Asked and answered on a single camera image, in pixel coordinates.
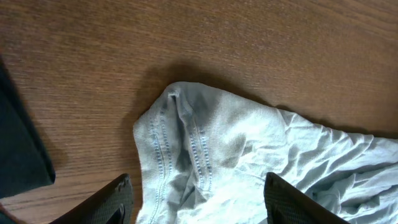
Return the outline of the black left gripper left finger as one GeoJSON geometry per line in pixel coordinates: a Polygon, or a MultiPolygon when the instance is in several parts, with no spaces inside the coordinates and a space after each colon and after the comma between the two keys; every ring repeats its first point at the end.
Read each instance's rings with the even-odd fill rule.
{"type": "Polygon", "coordinates": [[[130,176],[121,174],[51,224],[130,224],[133,207],[130,176]]]}

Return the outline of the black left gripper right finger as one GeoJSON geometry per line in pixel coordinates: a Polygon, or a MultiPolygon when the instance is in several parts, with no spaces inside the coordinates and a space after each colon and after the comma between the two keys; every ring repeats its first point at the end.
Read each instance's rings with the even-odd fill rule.
{"type": "Polygon", "coordinates": [[[266,175],[268,224],[348,224],[273,172],[266,175]]]}

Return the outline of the light blue t-shirt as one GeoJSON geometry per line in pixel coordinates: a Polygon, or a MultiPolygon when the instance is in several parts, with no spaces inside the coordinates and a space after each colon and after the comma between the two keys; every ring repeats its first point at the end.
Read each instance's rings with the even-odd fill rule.
{"type": "Polygon", "coordinates": [[[201,83],[138,121],[138,223],[265,223],[273,172],[350,223],[397,222],[397,141],[346,133],[201,83]]]}

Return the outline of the dark navy garment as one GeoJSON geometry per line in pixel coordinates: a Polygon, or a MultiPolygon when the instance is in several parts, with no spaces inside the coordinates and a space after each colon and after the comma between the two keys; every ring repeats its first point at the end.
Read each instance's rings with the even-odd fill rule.
{"type": "Polygon", "coordinates": [[[1,63],[1,198],[52,185],[46,147],[1,63]]]}

